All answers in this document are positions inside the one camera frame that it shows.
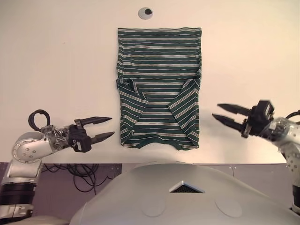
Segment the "green striped shirt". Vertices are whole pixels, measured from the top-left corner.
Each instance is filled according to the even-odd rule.
[[[121,145],[198,148],[201,28],[118,29]]]

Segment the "white surface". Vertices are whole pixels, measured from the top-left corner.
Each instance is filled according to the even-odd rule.
[[[151,19],[138,17],[142,7],[153,10]],[[199,149],[120,146],[118,27],[202,27]],[[241,138],[211,113],[227,114],[217,103],[251,107],[259,99],[271,99],[277,116],[300,108],[299,1],[0,0],[0,79],[3,162],[11,159],[18,136],[31,131],[28,115],[41,108],[57,126],[110,116],[88,132],[116,131],[86,154],[67,149],[46,162],[282,163],[276,147]]]

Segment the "shirt sleeve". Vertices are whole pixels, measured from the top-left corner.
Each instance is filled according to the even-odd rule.
[[[189,79],[179,95],[168,105],[182,131],[194,146],[199,147],[198,95],[200,79]]]
[[[132,79],[117,79],[117,87],[121,102],[120,137],[121,143],[124,143],[134,133],[134,126],[148,101]]]

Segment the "gray panel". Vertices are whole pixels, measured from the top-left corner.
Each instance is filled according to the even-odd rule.
[[[97,184],[101,183],[106,176],[114,178],[121,171],[120,165],[101,165],[96,172]],[[78,186],[89,189],[80,178],[76,179]],[[110,180],[106,180],[96,188],[99,193]],[[33,201],[33,215],[49,215],[66,220],[71,217],[92,197],[94,192],[82,193],[73,185],[73,176],[66,170],[56,173],[44,172],[41,174],[36,196]]]
[[[122,164],[122,173],[128,172],[132,169],[134,169],[137,165],[137,163],[123,163]],[[205,165],[205,164],[196,164],[196,165],[203,165],[208,166],[211,168],[214,168],[216,170],[222,171],[224,173],[227,173],[228,175],[233,176],[233,166],[232,165]]]
[[[233,166],[232,165],[205,165],[210,168],[219,170],[221,172],[227,173],[230,176],[233,176]]]
[[[292,206],[292,181],[285,164],[235,165],[234,177],[278,200]]]

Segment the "vent grille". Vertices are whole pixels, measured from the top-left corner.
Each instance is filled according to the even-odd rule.
[[[174,185],[170,190],[170,193],[205,193],[205,191],[193,187],[184,181],[179,182],[178,184]]]

